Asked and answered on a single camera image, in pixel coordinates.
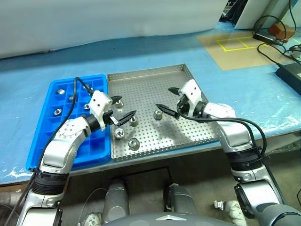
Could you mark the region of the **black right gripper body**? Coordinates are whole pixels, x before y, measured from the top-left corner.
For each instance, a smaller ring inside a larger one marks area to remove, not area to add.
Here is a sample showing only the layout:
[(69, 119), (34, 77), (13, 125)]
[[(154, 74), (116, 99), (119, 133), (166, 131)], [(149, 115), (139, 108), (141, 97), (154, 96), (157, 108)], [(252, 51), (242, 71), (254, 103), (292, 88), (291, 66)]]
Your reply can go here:
[(190, 117), (190, 100), (186, 95), (182, 95), (177, 103), (177, 112), (180, 116)]

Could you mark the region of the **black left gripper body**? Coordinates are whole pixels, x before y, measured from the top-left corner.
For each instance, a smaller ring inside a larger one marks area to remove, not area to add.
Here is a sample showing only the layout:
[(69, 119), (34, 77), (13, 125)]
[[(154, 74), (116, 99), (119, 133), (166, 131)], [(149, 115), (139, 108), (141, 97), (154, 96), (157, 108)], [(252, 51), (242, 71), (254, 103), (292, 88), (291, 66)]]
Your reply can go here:
[(109, 109), (107, 112), (103, 114), (103, 122), (105, 126), (118, 124), (117, 119), (113, 116), (113, 110)]

